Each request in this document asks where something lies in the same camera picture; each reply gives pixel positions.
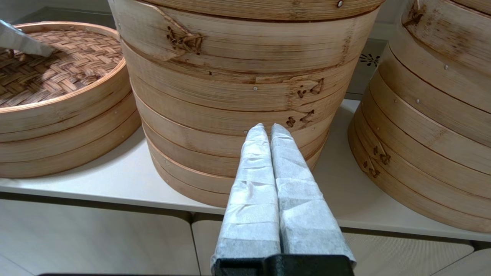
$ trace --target bamboo strip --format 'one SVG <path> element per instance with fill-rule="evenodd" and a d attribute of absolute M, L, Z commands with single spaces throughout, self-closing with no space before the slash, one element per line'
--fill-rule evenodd
<path fill-rule="evenodd" d="M 415 0 L 402 23 L 431 49 L 491 75 L 490 15 L 449 0 Z"/>
<path fill-rule="evenodd" d="M 262 122 L 266 128 L 270 128 L 274 123 L 280 123 L 290 132 L 311 127 L 334 116 L 344 97 L 343 93 L 334 93 L 296 110 L 247 112 L 220 110 L 191 104 L 156 90 L 138 77 L 132 78 L 131 83 L 139 110 L 144 109 L 141 102 L 145 102 L 155 112 L 179 124 L 201 131 L 231 136 L 243 136 L 258 122 Z"/>
<path fill-rule="evenodd" d="M 272 73 L 327 68 L 358 59 L 379 9 L 335 21 L 289 24 L 188 13 L 135 0 L 114 1 L 111 10 L 122 38 L 153 59 Z M 194 38 L 187 40 L 190 36 L 167 18 Z"/>
<path fill-rule="evenodd" d="M 379 66 L 385 83 L 415 109 L 445 127 L 491 147 L 491 113 L 479 110 L 422 81 L 386 49 Z"/>
<path fill-rule="evenodd" d="M 395 57 L 415 75 L 471 106 L 491 113 L 491 78 L 426 47 L 397 24 L 389 43 Z"/>
<path fill-rule="evenodd" d="M 67 28 L 118 37 L 115 30 L 87 23 L 42 22 L 17 27 L 26 33 Z M 110 74 L 74 93 L 39 103 L 0 108 L 0 142 L 53 134 L 95 118 L 130 92 L 127 78 L 126 62 L 123 60 Z"/>
<path fill-rule="evenodd" d="M 99 158 L 124 142 L 140 127 L 140 123 L 140 116 L 135 111 L 109 134 L 75 150 L 32 161 L 0 163 L 0 177 L 36 177 L 81 166 Z"/>
<path fill-rule="evenodd" d="M 383 0 L 147 0 L 191 12 L 259 20 L 314 21 L 360 15 L 374 10 Z"/>
<path fill-rule="evenodd" d="M 490 232 L 491 220 L 482 219 L 479 217 L 466 215 L 462 212 L 455 211 L 451 208 L 440 205 L 426 197 L 411 190 L 392 175 L 387 173 L 376 162 L 371 162 L 371 158 L 364 150 L 357 133 L 354 130 L 353 122 L 348 129 L 348 141 L 350 144 L 353 156 L 358 163 L 358 166 L 367 176 L 384 192 L 393 197 L 400 203 L 410 209 L 441 223 L 452 225 L 461 229 L 478 232 Z M 364 164 L 372 164 L 373 168 L 365 167 Z"/>
<path fill-rule="evenodd" d="M 491 15 L 491 1 L 489 0 L 453 0 L 453 2 Z"/>
<path fill-rule="evenodd" d="M 0 143 L 0 163 L 42 159 L 74 150 L 110 133 L 135 111 L 135 98 L 130 92 L 108 111 L 73 128 L 38 138 Z"/>
<path fill-rule="evenodd" d="M 491 148 L 428 118 L 394 93 L 376 73 L 370 82 L 377 106 L 395 125 L 429 149 L 464 166 L 491 175 Z"/>
<path fill-rule="evenodd" d="M 223 74 L 170 62 L 154 63 L 125 42 L 122 48 L 133 78 L 186 102 L 241 111 L 292 110 L 334 93 L 344 94 L 358 62 L 353 59 L 305 75 Z"/>
<path fill-rule="evenodd" d="M 491 199 L 456 189 L 404 160 L 376 136 L 368 126 L 361 109 L 355 113 L 353 121 L 358 138 L 372 161 L 405 186 L 448 208 L 472 216 L 491 219 Z"/>
<path fill-rule="evenodd" d="M 163 169 L 165 169 L 170 175 L 179 178 L 184 183 L 195 188 L 206 190 L 214 193 L 230 193 L 230 188 L 234 184 L 234 177 L 226 177 L 220 175 L 214 175 L 210 173 L 204 173 L 192 168 L 186 167 L 162 153 L 152 143 L 147 140 L 148 149 L 154 159 L 154 163 L 157 163 Z"/>
<path fill-rule="evenodd" d="M 362 110 L 371 129 L 404 160 L 442 182 L 471 194 L 491 198 L 491 176 L 465 167 L 428 149 L 392 123 L 371 93 L 365 93 Z"/>

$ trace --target white wall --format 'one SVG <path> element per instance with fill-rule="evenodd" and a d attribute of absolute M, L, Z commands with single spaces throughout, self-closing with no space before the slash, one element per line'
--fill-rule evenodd
<path fill-rule="evenodd" d="M 37 0 L 44 6 L 111 12 L 107 0 Z"/>
<path fill-rule="evenodd" d="M 393 23 L 402 11 L 402 7 L 407 0 L 385 0 L 385 3 L 380 7 L 377 22 Z"/>
<path fill-rule="evenodd" d="M 0 19 L 13 22 L 42 7 L 39 0 L 0 0 Z"/>

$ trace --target cabinet door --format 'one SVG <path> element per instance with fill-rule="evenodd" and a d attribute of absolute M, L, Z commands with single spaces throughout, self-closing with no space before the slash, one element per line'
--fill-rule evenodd
<path fill-rule="evenodd" d="M 476 251 L 433 276 L 491 276 L 491 248 Z"/>
<path fill-rule="evenodd" d="M 221 221 L 192 224 L 202 275 L 211 275 L 210 258 L 220 227 Z M 357 261 L 356 276 L 430 276 L 473 251 L 469 244 L 352 233 L 344 236 Z"/>
<path fill-rule="evenodd" d="M 0 255 L 33 275 L 199 275 L 189 222 L 168 215 L 0 200 Z"/>
<path fill-rule="evenodd" d="M 430 276 L 472 253 L 469 244 L 344 233 L 356 276 Z"/>

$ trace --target bamboo steamer ring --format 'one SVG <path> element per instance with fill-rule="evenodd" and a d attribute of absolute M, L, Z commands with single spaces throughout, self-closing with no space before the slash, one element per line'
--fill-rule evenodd
<path fill-rule="evenodd" d="M 491 15 L 448 0 L 414 0 L 402 24 L 434 51 L 491 76 Z"/>
<path fill-rule="evenodd" d="M 101 138 L 77 149 L 37 160 L 0 163 L 0 177 L 26 178 L 53 174 L 84 165 L 124 142 L 141 125 L 137 111 Z"/>
<path fill-rule="evenodd" d="M 429 200 L 392 177 L 376 162 L 372 162 L 372 158 L 365 151 L 357 136 L 353 121 L 348 129 L 348 141 L 360 169 L 367 174 L 372 182 L 392 198 L 408 208 L 441 223 L 469 231 L 491 231 L 491 220 L 467 215 Z"/>
<path fill-rule="evenodd" d="M 240 158 L 208 155 L 188 150 L 160 136 L 146 124 L 144 119 L 142 120 L 142 125 L 147 140 L 151 142 L 156 149 L 164 151 L 169 158 L 175 160 L 179 164 L 189 167 L 190 169 L 219 176 L 233 177 L 237 173 Z M 299 148 L 302 155 L 305 156 L 305 159 L 308 160 L 315 155 L 326 141 L 327 135 L 328 130 L 326 129 L 319 137 L 314 138 L 309 144 Z"/>
<path fill-rule="evenodd" d="M 383 53 L 378 72 L 392 91 L 421 113 L 464 137 L 491 147 L 491 113 L 423 81 L 397 60 L 390 48 Z"/>
<path fill-rule="evenodd" d="M 232 158 L 239 158 L 241 156 L 241 148 L 246 138 L 246 131 L 241 136 L 230 136 L 193 129 L 158 114 L 142 102 L 138 96 L 135 99 L 142 120 L 158 135 L 172 143 L 208 155 Z M 291 132 L 298 147 L 302 148 L 308 145 L 312 139 L 319 137 L 329 128 L 334 114 L 333 112 L 332 116 L 317 124 L 310 125 L 308 128 Z"/>
<path fill-rule="evenodd" d="M 377 130 L 376 133 L 380 140 L 404 160 L 457 189 L 491 199 L 490 175 L 449 160 L 420 144 L 385 116 L 370 92 L 363 95 L 361 109 L 368 125 Z"/>
<path fill-rule="evenodd" d="M 204 70 L 177 62 L 160 62 L 121 41 L 133 79 L 193 104 L 237 111 L 298 108 L 334 93 L 344 93 L 357 59 L 314 72 L 278 74 Z"/>
<path fill-rule="evenodd" d="M 316 150 L 315 154 L 305 161 L 311 170 L 313 170 L 319 160 L 326 139 L 327 137 L 323 139 L 321 147 Z M 230 189 L 235 180 L 234 177 L 208 174 L 183 166 L 158 150 L 151 141 L 148 141 L 148 148 L 155 168 L 159 174 L 162 175 L 160 171 L 163 169 L 165 171 L 164 174 L 172 176 L 170 180 L 165 177 L 163 177 L 163 179 L 173 189 L 183 193 L 189 198 L 209 205 L 220 206 L 220 200 L 223 199 L 223 194 L 228 195 L 230 193 Z M 212 197 L 217 201 L 214 203 L 213 201 L 210 201 L 212 203 L 207 203 L 208 197 Z"/>
<path fill-rule="evenodd" d="M 106 112 L 73 128 L 33 139 L 0 143 L 0 163 L 42 159 L 74 150 L 107 135 L 135 111 L 135 98 L 130 92 Z"/>
<path fill-rule="evenodd" d="M 191 12 L 274 21 L 317 21 L 370 12 L 384 0 L 146 0 Z"/>
<path fill-rule="evenodd" d="M 144 103 L 154 112 L 181 125 L 230 136 L 243 136 L 244 131 L 257 122 L 262 122 L 266 128 L 279 123 L 290 132 L 308 128 L 333 117 L 344 98 L 344 93 L 334 93 L 295 110 L 247 112 L 215 109 L 182 101 L 156 90 L 139 78 L 132 78 L 131 84 L 139 110 L 144 109 Z"/>
<path fill-rule="evenodd" d="M 117 31 L 93 24 L 42 22 L 17 25 L 25 33 L 46 30 L 85 30 L 118 40 Z M 50 100 L 0 108 L 0 142 L 25 140 L 62 131 L 86 122 L 120 102 L 130 91 L 126 61 L 82 89 Z"/>
<path fill-rule="evenodd" d="M 285 24 L 189 13 L 136 0 L 114 1 L 111 10 L 122 39 L 153 59 L 250 73 L 307 71 L 358 59 L 378 13 L 377 8 L 340 20 Z"/>
<path fill-rule="evenodd" d="M 372 162 L 401 183 L 443 206 L 491 220 L 491 199 L 457 189 L 416 168 L 377 137 L 368 126 L 362 109 L 353 118 L 356 133 Z"/>
<path fill-rule="evenodd" d="M 491 113 L 491 78 L 428 48 L 400 22 L 396 22 L 396 34 L 391 37 L 388 47 L 386 51 L 392 51 L 398 61 L 427 83 Z"/>
<path fill-rule="evenodd" d="M 369 87 L 368 93 L 371 92 L 377 106 L 406 134 L 456 163 L 491 175 L 491 148 L 468 139 L 419 112 L 392 91 L 378 72 L 373 76 Z"/>

